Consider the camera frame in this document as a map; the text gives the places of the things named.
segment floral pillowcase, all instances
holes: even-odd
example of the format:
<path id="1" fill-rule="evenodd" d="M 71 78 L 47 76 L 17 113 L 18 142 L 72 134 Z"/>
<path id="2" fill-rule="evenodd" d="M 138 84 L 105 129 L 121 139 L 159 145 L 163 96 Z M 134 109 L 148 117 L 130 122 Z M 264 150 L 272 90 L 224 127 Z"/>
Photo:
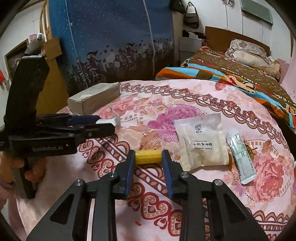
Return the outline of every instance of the floral pillowcase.
<path id="1" fill-rule="evenodd" d="M 266 52 L 265 50 L 258 46 L 257 44 L 253 44 L 247 41 L 243 41 L 240 39 L 234 39 L 230 42 L 230 47 L 229 49 L 226 51 L 225 55 L 229 58 L 234 58 L 233 57 L 233 52 L 236 50 L 241 50 L 244 52 L 248 52 L 257 56 L 260 56 L 261 58 L 263 58 L 267 63 L 270 62 L 270 60 L 267 58 L 266 56 Z"/>

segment food packet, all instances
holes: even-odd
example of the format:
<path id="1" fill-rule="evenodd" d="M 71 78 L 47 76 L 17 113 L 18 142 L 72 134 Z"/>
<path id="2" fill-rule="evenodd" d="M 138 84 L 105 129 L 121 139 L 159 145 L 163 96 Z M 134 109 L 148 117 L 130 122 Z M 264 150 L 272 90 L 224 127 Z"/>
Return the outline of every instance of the food packet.
<path id="1" fill-rule="evenodd" d="M 184 171 L 229 163 L 220 113 L 173 120 L 173 123 L 179 136 Z"/>

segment pink bedspread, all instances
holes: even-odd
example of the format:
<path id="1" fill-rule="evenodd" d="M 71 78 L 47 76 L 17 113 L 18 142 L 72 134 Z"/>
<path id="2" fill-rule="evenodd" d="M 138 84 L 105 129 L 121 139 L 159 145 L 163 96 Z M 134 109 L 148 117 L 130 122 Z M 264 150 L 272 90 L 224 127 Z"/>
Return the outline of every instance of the pink bedspread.
<path id="1" fill-rule="evenodd" d="M 120 89 L 121 96 L 111 103 L 121 116 L 115 135 L 89 139 L 75 155 L 50 157 L 36 198 L 17 200 L 27 233 L 76 179 L 97 180 L 125 161 L 130 149 L 168 149 L 178 161 L 172 120 L 221 113 L 224 132 L 236 128 L 252 148 L 258 148 L 253 161 L 258 176 L 241 185 L 235 164 L 232 170 L 200 168 L 194 175 L 207 181 L 222 179 L 251 210 L 269 239 L 276 238 L 295 210 L 294 159 L 265 107 L 234 87 L 206 80 L 130 81 Z M 95 114 L 114 117 L 108 106 Z M 116 201 L 118 240 L 179 240 L 181 216 L 179 203 L 168 198 L 161 167 L 137 166 L 130 196 Z M 205 229 L 209 238 L 209 226 Z"/>

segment colorful quilt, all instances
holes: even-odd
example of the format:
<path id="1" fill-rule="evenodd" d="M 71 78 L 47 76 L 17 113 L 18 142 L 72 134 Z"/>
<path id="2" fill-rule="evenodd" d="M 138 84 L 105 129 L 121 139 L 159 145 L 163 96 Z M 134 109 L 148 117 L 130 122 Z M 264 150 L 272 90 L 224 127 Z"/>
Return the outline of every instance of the colorful quilt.
<path id="1" fill-rule="evenodd" d="M 201 79 L 225 84 L 240 89 L 248 96 L 263 104 L 272 116 L 283 118 L 287 124 L 296 127 L 296 105 L 276 79 L 262 70 L 257 70 L 201 47 L 181 67 L 162 69 L 156 79 Z"/>
<path id="2" fill-rule="evenodd" d="M 115 134 L 87 140 L 75 155 L 48 157 L 36 198 L 17 199 L 27 233 L 75 180 L 101 178 L 125 161 L 130 149 L 168 149 L 172 159 L 179 161 L 173 119 L 220 113 L 224 132 L 236 128 L 245 143 L 257 148 L 253 164 L 258 176 L 241 185 L 234 161 L 232 169 L 208 166 L 199 168 L 194 175 L 210 182 L 222 179 L 250 210 L 270 241 L 279 235 L 295 211 L 294 159 L 264 106 L 232 86 L 206 80 L 134 80 L 122 83 L 120 91 L 121 96 L 110 104 L 121 117 Z M 71 113 L 67 107 L 61 112 Z M 114 117 L 109 104 L 94 114 L 103 119 Z M 178 241 L 182 207 L 180 202 L 169 199 L 161 166 L 136 166 L 133 180 L 130 196 L 115 202 L 118 241 Z M 206 203 L 204 209 L 209 240 Z M 91 220 L 87 241 L 90 240 Z"/>

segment cardboard box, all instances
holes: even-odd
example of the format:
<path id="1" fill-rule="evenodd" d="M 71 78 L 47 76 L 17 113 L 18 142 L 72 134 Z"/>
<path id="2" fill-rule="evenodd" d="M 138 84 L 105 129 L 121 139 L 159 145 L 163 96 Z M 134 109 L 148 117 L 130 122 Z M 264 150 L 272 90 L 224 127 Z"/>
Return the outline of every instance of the cardboard box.
<path id="1" fill-rule="evenodd" d="M 58 37 L 50 39 L 44 43 L 44 50 L 47 60 L 51 60 L 62 54 L 61 46 Z"/>
<path id="2" fill-rule="evenodd" d="M 119 96 L 119 82 L 100 83 L 68 98 L 68 106 L 78 115 L 91 115 Z"/>

